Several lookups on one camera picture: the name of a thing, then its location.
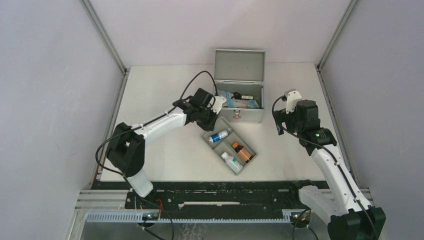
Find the white bottle blue cap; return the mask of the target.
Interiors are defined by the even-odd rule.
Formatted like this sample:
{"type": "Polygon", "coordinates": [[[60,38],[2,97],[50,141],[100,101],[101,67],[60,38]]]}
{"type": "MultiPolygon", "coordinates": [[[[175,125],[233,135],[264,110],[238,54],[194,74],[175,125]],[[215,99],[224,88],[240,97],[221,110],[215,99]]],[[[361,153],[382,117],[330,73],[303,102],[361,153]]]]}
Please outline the white bottle blue cap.
{"type": "Polygon", "coordinates": [[[226,138],[229,135],[228,130],[223,130],[217,133],[212,134],[211,136],[208,137],[208,142],[209,143],[216,143],[224,138],[226,138]]]}

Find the grey plastic divider tray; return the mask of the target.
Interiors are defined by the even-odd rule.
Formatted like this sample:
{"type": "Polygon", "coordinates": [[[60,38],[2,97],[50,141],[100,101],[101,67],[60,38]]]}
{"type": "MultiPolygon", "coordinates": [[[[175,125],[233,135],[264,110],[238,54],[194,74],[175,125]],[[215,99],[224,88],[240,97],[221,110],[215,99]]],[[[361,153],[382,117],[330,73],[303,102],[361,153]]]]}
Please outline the grey plastic divider tray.
{"type": "Polygon", "coordinates": [[[221,158],[221,155],[224,152],[227,152],[229,155],[234,156],[243,166],[242,170],[238,174],[234,174],[233,171],[226,165],[226,167],[232,172],[233,175],[238,176],[240,173],[249,166],[249,164],[255,160],[258,156],[258,152],[254,150],[250,144],[241,136],[241,134],[230,124],[228,120],[224,117],[219,117],[214,126],[213,131],[205,131],[200,135],[202,141],[211,149],[214,154],[219,158],[219,160],[226,165],[224,160],[221,158]],[[228,136],[218,142],[210,143],[208,138],[218,132],[223,130],[228,130],[228,136]],[[244,162],[242,158],[234,151],[232,145],[233,143],[238,142],[240,145],[244,146],[248,152],[253,156],[249,162],[244,162]]]}

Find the black medical scissors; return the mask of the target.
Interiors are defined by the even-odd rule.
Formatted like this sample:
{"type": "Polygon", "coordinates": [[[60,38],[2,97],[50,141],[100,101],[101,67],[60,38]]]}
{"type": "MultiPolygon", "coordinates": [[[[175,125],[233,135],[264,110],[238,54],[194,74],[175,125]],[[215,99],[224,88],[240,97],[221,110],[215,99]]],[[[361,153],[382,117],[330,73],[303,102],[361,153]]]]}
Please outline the black medical scissors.
{"type": "Polygon", "coordinates": [[[234,92],[231,96],[231,99],[234,100],[241,100],[242,99],[242,95],[239,92],[234,92]]]}

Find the small green white box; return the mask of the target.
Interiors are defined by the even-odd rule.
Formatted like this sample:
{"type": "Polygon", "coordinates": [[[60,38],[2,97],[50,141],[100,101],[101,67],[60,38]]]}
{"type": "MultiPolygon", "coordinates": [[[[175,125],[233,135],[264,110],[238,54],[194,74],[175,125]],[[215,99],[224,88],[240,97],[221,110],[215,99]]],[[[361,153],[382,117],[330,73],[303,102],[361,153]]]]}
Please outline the small green white box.
{"type": "Polygon", "coordinates": [[[251,96],[251,95],[242,95],[242,96],[241,96],[241,99],[242,99],[242,100],[253,100],[253,99],[254,99],[254,97],[253,97],[253,96],[251,96]]]}

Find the brown bottle orange cap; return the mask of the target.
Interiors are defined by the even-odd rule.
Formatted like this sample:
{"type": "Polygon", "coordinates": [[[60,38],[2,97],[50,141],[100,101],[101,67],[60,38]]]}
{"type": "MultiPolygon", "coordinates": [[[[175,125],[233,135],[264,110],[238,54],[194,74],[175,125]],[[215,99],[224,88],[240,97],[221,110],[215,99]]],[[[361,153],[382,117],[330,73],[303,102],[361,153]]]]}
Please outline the brown bottle orange cap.
{"type": "Polygon", "coordinates": [[[238,142],[233,143],[232,148],[245,163],[248,163],[253,158],[253,156],[248,152],[248,150],[244,146],[240,145],[238,142]]]}

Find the clear bottle white cap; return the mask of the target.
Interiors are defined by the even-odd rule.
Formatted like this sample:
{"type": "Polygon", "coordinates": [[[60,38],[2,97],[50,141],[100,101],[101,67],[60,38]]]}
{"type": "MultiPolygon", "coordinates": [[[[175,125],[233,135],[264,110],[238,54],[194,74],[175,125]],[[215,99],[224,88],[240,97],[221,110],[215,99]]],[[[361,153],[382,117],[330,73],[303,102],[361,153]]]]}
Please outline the clear bottle white cap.
{"type": "Polygon", "coordinates": [[[238,174],[242,170],[243,165],[234,156],[229,155],[227,152],[223,152],[221,158],[234,174],[238,174]]]}

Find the grey metal medicine box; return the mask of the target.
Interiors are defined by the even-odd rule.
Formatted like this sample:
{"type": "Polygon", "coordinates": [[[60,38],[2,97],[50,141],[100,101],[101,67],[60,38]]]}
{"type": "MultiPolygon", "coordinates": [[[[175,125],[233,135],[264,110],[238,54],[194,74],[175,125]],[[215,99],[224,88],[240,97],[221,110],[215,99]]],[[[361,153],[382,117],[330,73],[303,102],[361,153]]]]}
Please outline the grey metal medicine box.
{"type": "Polygon", "coordinates": [[[227,104],[221,115],[229,121],[261,123],[265,114],[264,50],[216,49],[214,60],[214,81],[217,90],[238,92],[253,96],[260,108],[230,108],[227,104]]]}

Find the blue plaster packet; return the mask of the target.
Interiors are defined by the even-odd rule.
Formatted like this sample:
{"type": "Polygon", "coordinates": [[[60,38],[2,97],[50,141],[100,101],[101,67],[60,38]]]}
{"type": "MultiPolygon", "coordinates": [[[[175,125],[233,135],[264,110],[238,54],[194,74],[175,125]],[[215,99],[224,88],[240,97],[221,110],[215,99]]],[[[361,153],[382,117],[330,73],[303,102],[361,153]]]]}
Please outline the blue plaster packet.
{"type": "Polygon", "coordinates": [[[226,106],[228,108],[244,108],[244,109],[260,109],[258,102],[255,99],[235,99],[231,92],[225,92],[226,106]]]}

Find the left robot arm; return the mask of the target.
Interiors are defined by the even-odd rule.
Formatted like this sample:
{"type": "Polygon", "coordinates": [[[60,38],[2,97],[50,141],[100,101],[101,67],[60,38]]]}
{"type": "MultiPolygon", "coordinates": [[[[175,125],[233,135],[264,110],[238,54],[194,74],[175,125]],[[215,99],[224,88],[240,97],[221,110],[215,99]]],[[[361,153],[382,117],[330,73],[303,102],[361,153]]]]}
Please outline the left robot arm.
{"type": "Polygon", "coordinates": [[[153,184],[143,170],[146,146],[190,123],[196,123],[204,131],[213,131],[226,101],[223,96],[199,88],[193,96],[176,100],[171,109],[147,122],[135,125],[121,122],[115,127],[106,141],[105,156],[137,194],[138,204],[149,209],[157,200],[152,192],[153,184]]]}

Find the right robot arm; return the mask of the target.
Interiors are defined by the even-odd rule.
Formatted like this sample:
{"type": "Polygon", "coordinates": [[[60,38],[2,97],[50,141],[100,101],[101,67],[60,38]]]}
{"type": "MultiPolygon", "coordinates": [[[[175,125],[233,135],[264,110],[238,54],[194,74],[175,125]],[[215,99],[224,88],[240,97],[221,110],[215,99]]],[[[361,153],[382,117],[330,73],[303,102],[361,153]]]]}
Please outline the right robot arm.
{"type": "Polygon", "coordinates": [[[289,106],[284,95],[277,101],[287,104],[284,109],[272,110],[278,134],[288,133],[299,140],[333,196],[330,200],[317,186],[301,180],[294,184],[296,190],[289,194],[289,203],[295,208],[307,206],[326,224],[332,240],[378,240],[386,221],[385,212],[373,206],[356,184],[331,130],[321,127],[316,102],[298,100],[289,106]]]}

